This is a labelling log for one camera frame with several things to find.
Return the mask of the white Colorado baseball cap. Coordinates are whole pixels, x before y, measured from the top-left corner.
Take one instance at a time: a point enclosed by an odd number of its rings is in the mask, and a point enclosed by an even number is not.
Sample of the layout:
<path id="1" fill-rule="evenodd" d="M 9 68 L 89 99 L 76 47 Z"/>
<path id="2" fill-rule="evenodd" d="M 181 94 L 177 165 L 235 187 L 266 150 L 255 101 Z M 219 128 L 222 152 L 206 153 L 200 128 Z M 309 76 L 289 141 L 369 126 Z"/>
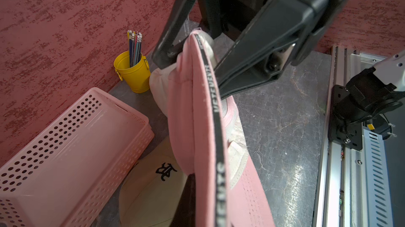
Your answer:
<path id="1" fill-rule="evenodd" d="M 212 66 L 215 68 L 218 64 L 216 56 L 214 54 L 214 39 L 206 32 L 199 30 L 199 37 L 202 38 L 202 44 L 206 51 L 208 51 L 208 58 L 211 61 Z M 167 116 L 167 99 L 168 99 L 168 77 L 170 73 L 176 69 L 176 62 L 164 69 L 155 69 L 149 79 L 150 90 L 153 94 L 154 100 L 162 113 Z"/>

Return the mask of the beige baseball cap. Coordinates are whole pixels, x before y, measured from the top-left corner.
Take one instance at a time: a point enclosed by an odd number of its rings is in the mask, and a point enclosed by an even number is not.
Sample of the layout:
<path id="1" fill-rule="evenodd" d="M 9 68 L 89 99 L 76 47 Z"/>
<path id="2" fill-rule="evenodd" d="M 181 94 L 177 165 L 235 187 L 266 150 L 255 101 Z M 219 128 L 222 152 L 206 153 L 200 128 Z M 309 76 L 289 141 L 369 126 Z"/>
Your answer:
<path id="1" fill-rule="evenodd" d="M 119 194 L 122 227 L 168 227 L 187 181 L 166 137 L 138 160 Z"/>

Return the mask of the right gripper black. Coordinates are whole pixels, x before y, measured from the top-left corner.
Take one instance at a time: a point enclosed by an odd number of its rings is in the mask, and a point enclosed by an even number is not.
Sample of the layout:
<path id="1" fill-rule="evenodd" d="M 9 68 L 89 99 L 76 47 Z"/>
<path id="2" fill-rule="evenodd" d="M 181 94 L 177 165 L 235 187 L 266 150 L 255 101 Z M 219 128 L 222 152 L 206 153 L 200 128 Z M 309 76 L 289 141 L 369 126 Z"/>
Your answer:
<path id="1" fill-rule="evenodd" d="M 269 84 L 299 65 L 348 0 L 202 0 L 209 33 L 233 46 L 215 76 L 221 98 Z"/>

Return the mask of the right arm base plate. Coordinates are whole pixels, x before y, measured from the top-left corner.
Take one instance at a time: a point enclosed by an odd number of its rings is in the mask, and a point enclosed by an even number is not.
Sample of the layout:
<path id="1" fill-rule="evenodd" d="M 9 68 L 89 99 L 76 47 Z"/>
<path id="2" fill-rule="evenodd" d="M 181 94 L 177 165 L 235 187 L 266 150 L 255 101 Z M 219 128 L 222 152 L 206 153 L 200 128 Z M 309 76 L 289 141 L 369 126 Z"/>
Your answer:
<path id="1" fill-rule="evenodd" d="M 332 87 L 328 139 L 330 142 L 361 151 L 363 149 L 363 127 L 360 122 L 351 120 L 352 111 L 355 111 L 355 108 L 349 96 L 349 92 L 343 86 L 334 85 Z"/>

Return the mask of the pink cloth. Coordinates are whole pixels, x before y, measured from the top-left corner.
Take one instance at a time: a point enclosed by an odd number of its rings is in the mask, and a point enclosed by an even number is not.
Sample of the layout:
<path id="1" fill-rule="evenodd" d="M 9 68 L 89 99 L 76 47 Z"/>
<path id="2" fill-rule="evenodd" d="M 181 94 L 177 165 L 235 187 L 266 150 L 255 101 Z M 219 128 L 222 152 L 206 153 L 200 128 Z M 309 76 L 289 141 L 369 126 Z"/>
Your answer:
<path id="1" fill-rule="evenodd" d="M 187 37 L 168 77 L 171 147 L 196 178 L 195 227 L 272 227 L 271 209 L 241 138 L 226 138 L 226 120 L 200 29 Z"/>

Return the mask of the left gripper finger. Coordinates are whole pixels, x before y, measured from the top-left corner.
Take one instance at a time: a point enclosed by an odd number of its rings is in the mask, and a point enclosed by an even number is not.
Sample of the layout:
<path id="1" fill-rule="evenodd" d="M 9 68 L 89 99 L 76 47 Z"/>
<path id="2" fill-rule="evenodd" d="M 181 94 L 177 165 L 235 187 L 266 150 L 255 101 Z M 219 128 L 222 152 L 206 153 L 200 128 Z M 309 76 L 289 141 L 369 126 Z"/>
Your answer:
<path id="1" fill-rule="evenodd" d="M 187 177 L 175 215 L 170 227 L 195 227 L 196 217 L 196 178 L 195 174 Z"/>

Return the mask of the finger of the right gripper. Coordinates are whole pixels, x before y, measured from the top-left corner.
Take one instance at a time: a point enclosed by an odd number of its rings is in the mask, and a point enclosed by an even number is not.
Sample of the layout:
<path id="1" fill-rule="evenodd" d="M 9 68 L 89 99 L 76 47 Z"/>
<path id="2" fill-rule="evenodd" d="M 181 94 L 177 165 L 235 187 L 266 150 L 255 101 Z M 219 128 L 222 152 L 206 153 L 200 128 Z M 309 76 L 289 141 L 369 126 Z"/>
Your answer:
<path id="1" fill-rule="evenodd" d="M 173 14 L 173 7 L 160 39 L 152 54 L 152 60 L 155 65 L 164 69 L 176 62 L 177 56 L 182 52 L 184 41 L 174 44 L 174 41 L 183 26 L 183 23 L 176 21 L 176 16 Z"/>

